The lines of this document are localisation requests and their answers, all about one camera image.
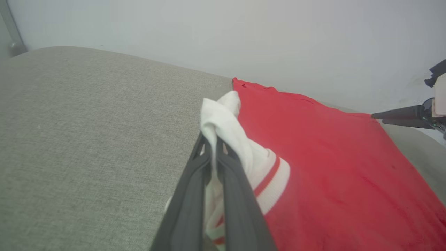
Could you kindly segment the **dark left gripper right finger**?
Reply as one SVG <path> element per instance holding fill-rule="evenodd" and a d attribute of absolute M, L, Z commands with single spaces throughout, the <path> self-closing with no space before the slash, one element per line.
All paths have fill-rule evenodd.
<path fill-rule="evenodd" d="M 217 138 L 216 162 L 223 185 L 226 250 L 276 251 L 240 158 L 221 138 Z"/>

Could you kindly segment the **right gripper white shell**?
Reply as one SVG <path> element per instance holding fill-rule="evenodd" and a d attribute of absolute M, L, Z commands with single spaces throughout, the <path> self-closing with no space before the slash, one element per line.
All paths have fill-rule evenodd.
<path fill-rule="evenodd" d="M 383 124 L 437 130 L 443 134 L 445 140 L 446 74 L 437 77 L 433 87 L 435 89 L 434 97 L 426 100 L 423 105 L 373 113 L 371 117 L 381 119 Z"/>

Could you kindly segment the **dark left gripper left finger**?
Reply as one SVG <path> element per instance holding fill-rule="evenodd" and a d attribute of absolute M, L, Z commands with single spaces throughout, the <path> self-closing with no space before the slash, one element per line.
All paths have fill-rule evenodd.
<path fill-rule="evenodd" d="M 205 188 L 211 177 L 212 149 L 199 134 L 174 190 L 151 251 L 203 250 Z"/>

